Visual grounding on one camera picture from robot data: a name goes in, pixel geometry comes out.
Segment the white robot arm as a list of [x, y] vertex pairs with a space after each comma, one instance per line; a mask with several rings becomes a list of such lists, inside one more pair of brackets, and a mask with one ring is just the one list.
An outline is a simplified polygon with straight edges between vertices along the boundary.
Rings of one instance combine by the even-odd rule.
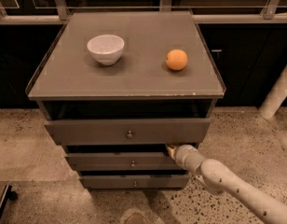
[[227, 192], [265, 224], [287, 224], [287, 205], [245, 182], [218, 160], [204, 157], [188, 144], [167, 144], [171, 158], [208, 192]]

